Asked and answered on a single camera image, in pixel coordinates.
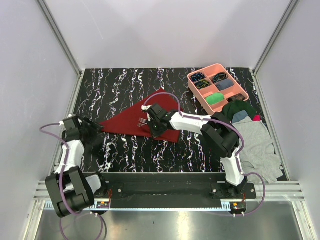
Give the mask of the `red cloth napkin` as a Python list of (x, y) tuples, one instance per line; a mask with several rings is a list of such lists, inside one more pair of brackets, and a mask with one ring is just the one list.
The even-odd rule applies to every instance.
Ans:
[[(151, 100), (148, 105), (159, 104), (166, 111), (177, 110), (178, 103), (173, 97), (166, 94), (164, 89), (159, 89), (150, 95)], [(103, 132), (119, 135), (129, 135), (137, 137), (151, 137), (148, 125), (138, 127), (139, 118), (147, 120), (147, 114), (142, 111), (142, 105), (148, 100), (144, 98), (133, 106), (126, 108), (121, 113), (100, 124), (104, 127)]]

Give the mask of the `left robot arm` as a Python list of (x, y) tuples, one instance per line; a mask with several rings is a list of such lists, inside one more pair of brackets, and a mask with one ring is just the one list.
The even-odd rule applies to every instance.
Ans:
[(96, 140), (103, 126), (74, 114), (68, 115), (59, 125), (65, 128), (62, 137), (45, 131), (44, 127), (40, 131), (61, 142), (59, 166), (46, 177), (45, 185), (57, 216), (64, 218), (93, 206), (95, 198), (103, 198), (108, 193), (108, 185), (100, 173), (85, 176), (81, 170), (85, 147)]

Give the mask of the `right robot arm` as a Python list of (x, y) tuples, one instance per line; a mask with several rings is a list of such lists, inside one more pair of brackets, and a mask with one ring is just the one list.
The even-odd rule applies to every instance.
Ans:
[(188, 131), (203, 136), (222, 161), (228, 195), (236, 199), (244, 194), (248, 180), (239, 159), (244, 140), (223, 114), (216, 112), (212, 116), (198, 116), (166, 111), (157, 103), (143, 105), (141, 109), (147, 114), (146, 123), (153, 138), (162, 136), (168, 130)]

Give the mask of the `green rolled cloth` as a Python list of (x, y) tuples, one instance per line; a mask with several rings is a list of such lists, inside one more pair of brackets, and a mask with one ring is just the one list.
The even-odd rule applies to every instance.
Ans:
[(215, 105), (225, 99), (224, 95), (220, 92), (213, 93), (205, 98), (209, 105)]

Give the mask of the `pink compartment tray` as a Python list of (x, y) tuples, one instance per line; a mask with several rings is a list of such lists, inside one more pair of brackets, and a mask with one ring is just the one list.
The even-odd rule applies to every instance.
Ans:
[(188, 88), (209, 115), (221, 112), (232, 100), (249, 99), (248, 93), (219, 63), (191, 72), (187, 79)]

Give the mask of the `dark green cloth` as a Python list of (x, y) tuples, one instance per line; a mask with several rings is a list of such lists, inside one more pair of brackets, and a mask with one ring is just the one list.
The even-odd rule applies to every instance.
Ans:
[(247, 115), (253, 120), (257, 115), (257, 111), (252, 105), (247, 101), (233, 100), (226, 104), (222, 109), (222, 114), (228, 118), (229, 121), (232, 121), (234, 115), (246, 111)]

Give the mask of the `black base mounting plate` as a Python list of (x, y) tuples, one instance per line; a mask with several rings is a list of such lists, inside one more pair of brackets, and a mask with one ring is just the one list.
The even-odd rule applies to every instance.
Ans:
[(256, 200), (252, 183), (227, 183), (224, 173), (103, 173), (115, 211), (218, 211), (228, 201)]

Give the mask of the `blue rolled cloth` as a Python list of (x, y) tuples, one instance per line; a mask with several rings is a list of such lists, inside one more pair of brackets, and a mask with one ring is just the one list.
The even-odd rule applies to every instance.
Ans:
[(232, 86), (234, 86), (234, 82), (231, 79), (224, 79), (215, 84), (219, 91), (226, 90)]

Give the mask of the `magenta cloth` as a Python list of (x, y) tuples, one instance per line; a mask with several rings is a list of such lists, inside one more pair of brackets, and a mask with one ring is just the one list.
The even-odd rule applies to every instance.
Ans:
[(261, 121), (261, 116), (260, 116), (260, 115), (256, 115), (256, 116), (253, 118), (253, 121), (254, 121), (254, 122), (260, 122), (260, 121)]

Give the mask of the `grey cloth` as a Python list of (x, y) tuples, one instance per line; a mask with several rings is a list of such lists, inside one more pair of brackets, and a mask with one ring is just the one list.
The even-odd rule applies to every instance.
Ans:
[(276, 183), (283, 176), (280, 157), (275, 154), (273, 140), (267, 127), (261, 121), (246, 117), (233, 124), (244, 139), (244, 148), (239, 154), (245, 174), (253, 173), (247, 179), (259, 184), (261, 179), (268, 184)]

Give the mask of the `left aluminium frame post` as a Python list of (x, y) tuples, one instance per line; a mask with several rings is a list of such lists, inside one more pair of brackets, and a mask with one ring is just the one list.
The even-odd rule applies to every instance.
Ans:
[(81, 76), (82, 69), (80, 68), (79, 64), (77, 63), (74, 55), (71, 52), (49, 6), (47, 5), (45, 0), (35, 0), (39, 9), (41, 10), (42, 14), (44, 15), (50, 29), (52, 30), (57, 42), (59, 43), (65, 57), (67, 58), (68, 62), (70, 63), (73, 71), (77, 75), (77, 77)]

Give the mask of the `aluminium frame post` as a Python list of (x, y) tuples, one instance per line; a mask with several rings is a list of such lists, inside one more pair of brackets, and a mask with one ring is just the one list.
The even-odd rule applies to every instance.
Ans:
[(261, 56), (259, 57), (255, 67), (252, 69), (253, 74), (257, 74), (261, 67), (263, 66), (265, 60), (267, 59), (269, 53), (273, 49), (273, 46), (277, 42), (279, 36), (281, 35), (282, 31), (284, 30), (285, 26), (287, 25), (290, 17), (294, 13), (295, 9), (297, 8), (300, 0), (290, 0), (285, 11), (283, 12), (276, 28), (274, 29), (266, 47), (264, 48)]
[(77, 77), (81, 76), (82, 69), (80, 68), (79, 64), (77, 63), (74, 55), (71, 52), (49, 6), (47, 5), (45, 0), (35, 0), (39, 9), (41, 10), (42, 14), (44, 15), (50, 29), (52, 30), (57, 42), (59, 43), (65, 57), (67, 58), (68, 62), (70, 63), (73, 71), (77, 75)]

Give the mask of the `right aluminium frame post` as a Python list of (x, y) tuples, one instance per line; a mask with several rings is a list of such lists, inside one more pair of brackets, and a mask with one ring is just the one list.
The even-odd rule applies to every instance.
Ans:
[(267, 59), (269, 53), (273, 49), (273, 46), (277, 42), (279, 36), (281, 35), (282, 31), (284, 30), (285, 26), (287, 25), (290, 17), (294, 13), (295, 9), (297, 8), (300, 0), (290, 0), (285, 11), (283, 12), (276, 28), (274, 29), (266, 47), (264, 48), (261, 56), (259, 57), (255, 67), (252, 69), (253, 74), (257, 74), (261, 67), (263, 66), (265, 60)]

